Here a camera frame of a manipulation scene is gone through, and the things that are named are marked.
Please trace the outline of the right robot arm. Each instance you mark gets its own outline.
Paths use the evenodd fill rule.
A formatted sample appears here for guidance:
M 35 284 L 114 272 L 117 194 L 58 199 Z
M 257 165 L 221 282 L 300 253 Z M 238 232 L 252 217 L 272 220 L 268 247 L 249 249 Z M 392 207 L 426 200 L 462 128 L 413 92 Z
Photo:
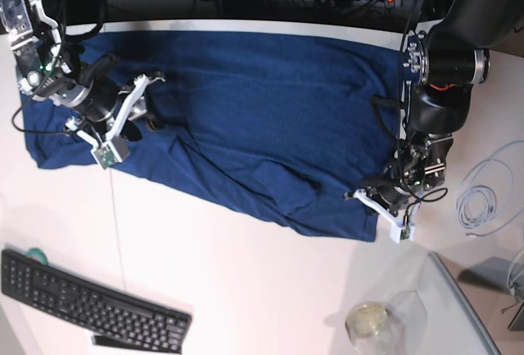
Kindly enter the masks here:
M 118 137 L 135 142 L 142 134 L 135 125 L 144 119 L 151 130 L 163 127 L 151 104 L 149 85 L 165 79 L 161 72 L 140 74 L 120 86 L 108 78 L 118 58 L 113 53 L 92 63 L 81 60 L 83 43 L 101 32 L 107 0 L 94 0 L 97 19 L 82 34 L 68 34 L 69 0 L 1 0 L 1 26 L 16 61 L 21 107 L 50 100 L 76 113 L 59 135 L 81 137 L 102 146 Z

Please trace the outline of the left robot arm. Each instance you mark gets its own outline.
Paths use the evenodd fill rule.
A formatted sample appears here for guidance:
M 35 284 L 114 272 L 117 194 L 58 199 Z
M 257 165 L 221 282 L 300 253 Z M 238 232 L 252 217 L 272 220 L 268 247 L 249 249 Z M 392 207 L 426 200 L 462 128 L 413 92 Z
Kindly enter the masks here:
M 405 39 L 395 149 L 383 175 L 364 186 L 376 210 L 396 215 L 443 184 L 453 134 L 473 87 L 488 77 L 490 48 L 522 16 L 523 0 L 450 0 L 441 22 Z

